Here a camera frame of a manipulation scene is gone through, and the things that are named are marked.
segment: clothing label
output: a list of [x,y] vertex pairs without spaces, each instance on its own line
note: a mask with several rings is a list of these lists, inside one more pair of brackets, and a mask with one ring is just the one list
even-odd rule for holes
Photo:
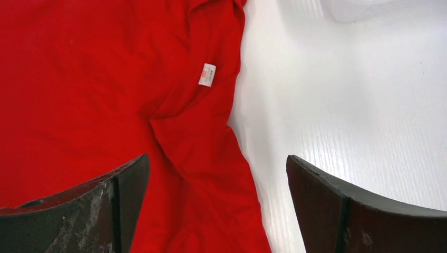
[[215,73],[216,73],[216,66],[205,63],[205,65],[203,66],[202,75],[200,76],[199,84],[211,87]]

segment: t-shirt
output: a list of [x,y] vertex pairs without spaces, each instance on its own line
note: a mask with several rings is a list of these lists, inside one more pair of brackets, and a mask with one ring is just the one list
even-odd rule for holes
[[244,0],[3,0],[0,206],[148,153],[132,252],[270,252],[227,121]]

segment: white object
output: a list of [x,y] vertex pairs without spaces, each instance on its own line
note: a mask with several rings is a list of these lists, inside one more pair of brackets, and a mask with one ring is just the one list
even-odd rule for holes
[[199,84],[211,87],[212,80],[214,79],[214,75],[216,74],[216,66],[205,63],[203,65],[202,74],[200,75]]
[[325,0],[249,0],[230,124],[273,252],[304,253],[295,154],[369,191],[447,211],[447,4],[334,22]]
[[327,0],[335,20],[346,23],[402,8],[415,0]]

